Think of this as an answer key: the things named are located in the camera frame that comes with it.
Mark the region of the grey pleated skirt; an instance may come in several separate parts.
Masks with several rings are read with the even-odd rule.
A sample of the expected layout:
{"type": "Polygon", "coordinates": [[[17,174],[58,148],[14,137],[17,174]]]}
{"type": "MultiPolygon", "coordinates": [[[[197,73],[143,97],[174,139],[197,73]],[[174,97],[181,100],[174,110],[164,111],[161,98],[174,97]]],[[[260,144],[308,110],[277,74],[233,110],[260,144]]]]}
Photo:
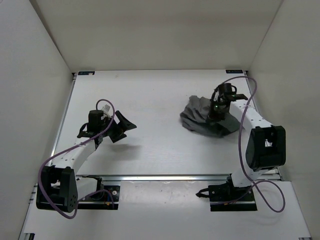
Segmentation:
{"type": "Polygon", "coordinates": [[[218,132],[216,125],[218,122],[207,122],[209,109],[208,98],[190,96],[187,105],[179,115],[182,126],[193,133],[215,138],[222,138],[240,129],[240,122],[228,113],[222,121],[229,124],[231,132],[218,132]]]}

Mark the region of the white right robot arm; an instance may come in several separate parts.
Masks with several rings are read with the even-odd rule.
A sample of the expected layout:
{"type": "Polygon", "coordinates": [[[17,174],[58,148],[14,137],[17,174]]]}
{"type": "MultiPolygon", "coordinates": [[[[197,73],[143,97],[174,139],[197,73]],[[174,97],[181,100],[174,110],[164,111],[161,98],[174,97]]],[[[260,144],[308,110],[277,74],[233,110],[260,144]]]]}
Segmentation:
{"type": "Polygon", "coordinates": [[[227,115],[240,123],[240,169],[230,175],[231,183],[224,187],[226,198],[236,200],[242,195],[242,188],[286,163],[286,130],[264,119],[244,94],[224,95],[210,101],[208,120],[220,122],[227,115]]]}

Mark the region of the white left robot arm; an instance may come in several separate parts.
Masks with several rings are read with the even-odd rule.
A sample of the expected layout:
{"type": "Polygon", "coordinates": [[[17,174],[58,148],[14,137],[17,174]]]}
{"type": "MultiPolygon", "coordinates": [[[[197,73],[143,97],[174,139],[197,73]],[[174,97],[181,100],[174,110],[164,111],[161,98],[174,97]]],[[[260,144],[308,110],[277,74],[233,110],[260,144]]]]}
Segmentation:
{"type": "Polygon", "coordinates": [[[79,130],[75,148],[56,156],[51,166],[43,167],[40,171],[42,186],[36,195],[38,209],[59,209],[63,213],[71,213],[77,208],[78,202],[89,195],[93,199],[104,195],[105,187],[101,177],[76,175],[105,137],[116,143],[127,136],[127,131],[137,127],[120,111],[117,110],[115,116],[118,122],[104,110],[91,110],[88,121],[79,130]]]}

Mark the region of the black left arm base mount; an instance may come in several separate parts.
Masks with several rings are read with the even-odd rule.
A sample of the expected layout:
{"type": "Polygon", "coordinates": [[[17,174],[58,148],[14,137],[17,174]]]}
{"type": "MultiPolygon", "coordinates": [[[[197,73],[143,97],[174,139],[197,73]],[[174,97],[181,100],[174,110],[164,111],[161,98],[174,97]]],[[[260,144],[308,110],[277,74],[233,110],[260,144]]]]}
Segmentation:
{"type": "Polygon", "coordinates": [[[76,177],[78,209],[118,210],[121,193],[119,181],[107,181],[101,176],[76,177]]]}

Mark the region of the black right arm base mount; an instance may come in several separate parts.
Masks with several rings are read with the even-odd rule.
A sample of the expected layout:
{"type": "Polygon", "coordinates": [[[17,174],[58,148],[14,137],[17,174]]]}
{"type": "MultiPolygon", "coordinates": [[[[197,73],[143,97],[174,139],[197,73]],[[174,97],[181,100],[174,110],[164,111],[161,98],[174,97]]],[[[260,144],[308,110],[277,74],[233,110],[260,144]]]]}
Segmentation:
{"type": "Polygon", "coordinates": [[[251,186],[234,187],[229,183],[209,185],[195,194],[208,198],[211,212],[253,212],[257,211],[251,186]]]}

